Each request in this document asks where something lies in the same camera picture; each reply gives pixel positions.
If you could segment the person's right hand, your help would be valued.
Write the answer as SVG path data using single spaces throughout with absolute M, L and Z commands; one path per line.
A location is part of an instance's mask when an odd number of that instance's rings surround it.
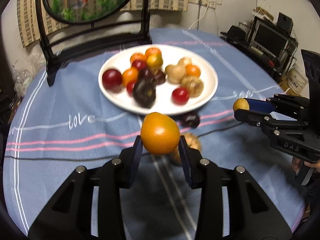
M 301 163 L 304 163 L 305 166 L 310 167 L 310 168 L 314 168 L 314 172 L 320 172 L 320 160 L 317 161 L 316 163 L 309 163 L 307 161 L 302 161 L 299 158 L 293 157 L 292 161 L 291 161 L 291 166 L 295 172 L 295 174 L 297 175 L 300 171 L 300 165 Z

